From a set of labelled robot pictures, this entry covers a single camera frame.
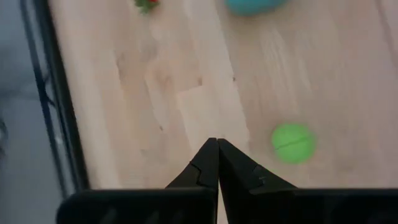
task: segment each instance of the green toy ball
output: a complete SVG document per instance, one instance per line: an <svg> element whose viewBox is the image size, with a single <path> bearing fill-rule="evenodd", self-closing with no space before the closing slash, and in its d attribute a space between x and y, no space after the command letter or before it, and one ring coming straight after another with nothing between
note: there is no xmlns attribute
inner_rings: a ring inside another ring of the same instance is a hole
<svg viewBox="0 0 398 224"><path fill-rule="evenodd" d="M281 124L272 133L272 145L279 159L299 164L311 158L315 151L315 136L300 124Z"/></svg>

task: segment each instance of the teal ball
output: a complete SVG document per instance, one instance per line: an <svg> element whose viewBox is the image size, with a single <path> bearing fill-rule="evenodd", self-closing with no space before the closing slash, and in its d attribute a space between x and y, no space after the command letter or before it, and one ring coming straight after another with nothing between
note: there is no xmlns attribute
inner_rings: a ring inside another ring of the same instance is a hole
<svg viewBox="0 0 398 224"><path fill-rule="evenodd" d="M229 9L239 16L255 14L275 9L287 0L226 0Z"/></svg>

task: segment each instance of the black base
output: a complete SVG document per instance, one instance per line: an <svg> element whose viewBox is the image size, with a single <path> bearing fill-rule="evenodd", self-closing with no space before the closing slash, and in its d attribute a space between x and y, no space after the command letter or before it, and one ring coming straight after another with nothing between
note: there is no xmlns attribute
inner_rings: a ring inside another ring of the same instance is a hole
<svg viewBox="0 0 398 224"><path fill-rule="evenodd" d="M57 223L216 223L219 180L229 223L398 223L398 190L298 189L215 138L166 189L76 194Z"/></svg>

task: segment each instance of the gray floor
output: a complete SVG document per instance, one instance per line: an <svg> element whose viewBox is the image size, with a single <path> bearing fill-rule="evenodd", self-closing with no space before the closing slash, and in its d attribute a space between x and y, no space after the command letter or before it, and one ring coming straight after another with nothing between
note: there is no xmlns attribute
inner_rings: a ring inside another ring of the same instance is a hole
<svg viewBox="0 0 398 224"><path fill-rule="evenodd" d="M61 202L18 0L0 0L0 223L55 223Z"/></svg>

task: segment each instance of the wooden surface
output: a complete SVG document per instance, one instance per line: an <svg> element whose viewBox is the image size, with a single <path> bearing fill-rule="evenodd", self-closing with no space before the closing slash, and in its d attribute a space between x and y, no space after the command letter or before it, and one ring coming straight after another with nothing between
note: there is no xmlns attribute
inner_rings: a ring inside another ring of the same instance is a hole
<svg viewBox="0 0 398 224"><path fill-rule="evenodd" d="M210 136L299 187L398 187L396 0L160 1L50 1L93 187L164 187ZM284 122L316 133L307 163L275 158Z"/></svg>

